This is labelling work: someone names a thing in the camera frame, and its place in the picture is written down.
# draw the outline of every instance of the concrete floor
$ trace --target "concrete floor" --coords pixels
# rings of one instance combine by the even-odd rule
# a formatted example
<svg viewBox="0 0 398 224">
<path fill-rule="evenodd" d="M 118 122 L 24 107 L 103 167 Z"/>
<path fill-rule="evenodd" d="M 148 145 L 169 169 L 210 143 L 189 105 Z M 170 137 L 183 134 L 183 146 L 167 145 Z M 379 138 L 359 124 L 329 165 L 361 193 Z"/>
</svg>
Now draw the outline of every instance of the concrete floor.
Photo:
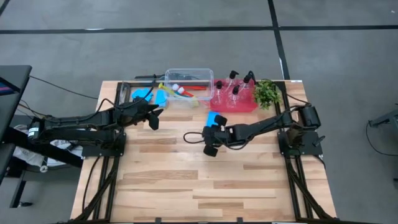
<svg viewBox="0 0 398 224">
<path fill-rule="evenodd" d="M 396 1 L 274 0 L 280 26 L 398 24 Z M 0 29 L 81 29 L 271 25 L 265 0 L 11 0 Z M 398 30 L 283 31 L 291 79 L 304 80 L 322 120 L 319 132 L 338 216 L 396 223 L 398 157 L 375 153 L 366 121 L 396 109 Z M 32 75 L 96 96 L 103 80 L 130 80 L 175 67 L 207 67 L 217 77 L 234 69 L 281 79 L 272 31 L 156 34 L 0 35 L 0 63 L 30 64 Z M 86 114 L 96 102 L 31 80 L 24 94 L 33 109 L 55 116 Z M 380 151 L 396 153 L 397 138 L 383 126 L 369 132 Z M 67 220 L 78 172 L 29 182 L 30 208 L 8 209 L 15 180 L 0 187 L 1 223 Z M 62 205 L 56 208 L 54 202 Z"/>
</svg>

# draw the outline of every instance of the plastic bin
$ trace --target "plastic bin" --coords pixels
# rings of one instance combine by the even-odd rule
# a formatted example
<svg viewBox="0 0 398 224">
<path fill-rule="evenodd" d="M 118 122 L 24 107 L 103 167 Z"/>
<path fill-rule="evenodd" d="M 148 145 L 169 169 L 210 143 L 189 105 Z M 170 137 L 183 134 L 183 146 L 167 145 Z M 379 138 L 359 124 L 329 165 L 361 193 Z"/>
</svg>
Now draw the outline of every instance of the plastic bin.
<svg viewBox="0 0 398 224">
<path fill-rule="evenodd" d="M 170 106 L 209 107 L 214 95 L 214 74 L 209 68 L 172 68 L 166 71 L 164 85 L 172 89 L 174 84 L 184 87 L 185 91 L 194 97 L 178 94 L 166 94 Z M 205 87 L 203 90 L 191 90 L 193 86 Z"/>
</svg>

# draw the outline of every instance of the green plant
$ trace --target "green plant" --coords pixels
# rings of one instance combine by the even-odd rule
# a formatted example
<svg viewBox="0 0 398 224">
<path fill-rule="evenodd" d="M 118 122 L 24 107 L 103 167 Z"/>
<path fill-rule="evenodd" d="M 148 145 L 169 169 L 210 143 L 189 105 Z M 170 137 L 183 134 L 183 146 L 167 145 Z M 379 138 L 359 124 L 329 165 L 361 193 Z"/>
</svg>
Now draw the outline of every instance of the green plant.
<svg viewBox="0 0 398 224">
<path fill-rule="evenodd" d="M 262 108 L 267 109 L 273 104 L 280 102 L 280 97 L 275 83 L 271 80 L 261 80 L 254 89 L 254 99 Z"/>
</svg>

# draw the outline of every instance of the wooden table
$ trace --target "wooden table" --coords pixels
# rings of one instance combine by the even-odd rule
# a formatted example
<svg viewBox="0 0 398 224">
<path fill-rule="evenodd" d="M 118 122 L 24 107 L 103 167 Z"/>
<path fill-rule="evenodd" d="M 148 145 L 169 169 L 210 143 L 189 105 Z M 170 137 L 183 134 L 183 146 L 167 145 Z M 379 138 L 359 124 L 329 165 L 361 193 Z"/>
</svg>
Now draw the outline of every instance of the wooden table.
<svg viewBox="0 0 398 224">
<path fill-rule="evenodd" d="M 117 83 L 103 82 L 99 102 L 103 98 L 114 100 Z M 288 94 L 307 100 L 302 82 L 286 81 L 286 87 Z M 301 104 L 289 100 L 290 105 Z M 127 145 L 119 164 L 112 222 L 154 222 L 155 217 L 165 222 L 234 222 L 236 217 L 248 222 L 295 220 L 276 132 L 255 137 L 239 151 L 221 147 L 217 157 L 209 157 L 203 153 L 203 144 L 187 144 L 182 138 L 187 131 L 202 131 L 207 112 L 169 105 L 160 115 L 159 130 L 151 130 L 147 122 L 126 128 Z M 228 118 L 227 124 L 254 123 L 275 116 L 275 109 L 222 115 Z M 81 213 L 94 160 L 83 163 L 71 218 Z M 302 156 L 302 160 L 309 191 L 335 216 L 323 165 L 313 156 Z M 86 204 L 97 190 L 101 165 L 102 159 L 90 180 Z M 302 195 L 297 191 L 304 217 Z M 100 218 L 104 217 L 107 196 L 105 193 Z"/>
</svg>

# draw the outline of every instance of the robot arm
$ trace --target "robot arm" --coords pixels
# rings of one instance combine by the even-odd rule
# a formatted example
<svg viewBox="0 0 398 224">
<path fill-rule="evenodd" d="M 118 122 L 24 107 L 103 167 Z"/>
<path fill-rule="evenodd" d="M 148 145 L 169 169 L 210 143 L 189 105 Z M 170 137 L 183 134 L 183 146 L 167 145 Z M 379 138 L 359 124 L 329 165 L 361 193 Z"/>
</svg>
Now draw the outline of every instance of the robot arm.
<svg viewBox="0 0 398 224">
<path fill-rule="evenodd" d="M 292 119 L 291 112 L 293 111 L 298 111 L 299 122 Z M 224 145 L 230 149 L 239 150 L 255 136 L 280 128 L 290 128 L 287 131 L 289 145 L 297 147 L 301 144 L 301 138 L 306 132 L 314 131 L 321 125 L 315 107 L 310 105 L 294 106 L 280 115 L 253 124 L 225 126 L 227 119 L 220 115 L 216 116 L 215 122 L 218 125 L 206 126 L 202 131 L 206 144 L 204 153 L 213 157 L 217 155 L 217 147 Z"/>
<path fill-rule="evenodd" d="M 48 144 L 55 139 L 77 140 L 79 145 L 91 146 L 83 149 L 83 156 L 120 155 L 123 152 L 117 151 L 117 148 L 124 148 L 126 139 L 121 135 L 123 128 L 145 120 L 149 121 L 153 130 L 159 128 L 158 116 L 163 109 L 155 110 L 156 108 L 158 105 L 137 99 L 88 116 L 34 118 L 28 139 L 32 144 Z"/>
</svg>

